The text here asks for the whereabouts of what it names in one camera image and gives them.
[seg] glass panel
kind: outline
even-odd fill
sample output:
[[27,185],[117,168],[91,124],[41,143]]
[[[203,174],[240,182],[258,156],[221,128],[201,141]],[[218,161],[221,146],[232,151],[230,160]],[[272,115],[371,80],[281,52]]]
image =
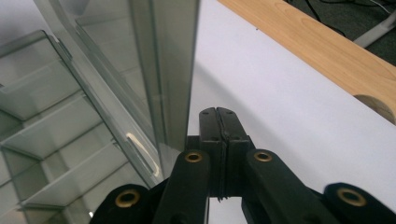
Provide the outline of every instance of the glass panel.
[[112,189],[147,185],[62,50],[43,32],[0,47],[0,223],[87,223]]
[[[127,131],[120,138],[137,148],[147,138],[158,152],[149,144],[138,149],[144,162],[153,161],[143,166],[155,175],[160,154],[162,173],[169,176],[186,139],[199,1],[35,1],[72,61],[77,63],[78,46],[145,135],[131,138]],[[57,32],[56,20],[72,41]]]
[[128,0],[35,0],[63,59],[114,134],[129,162],[153,187],[163,180]]
[[169,176],[187,136],[199,1],[131,3],[151,119],[163,173]]

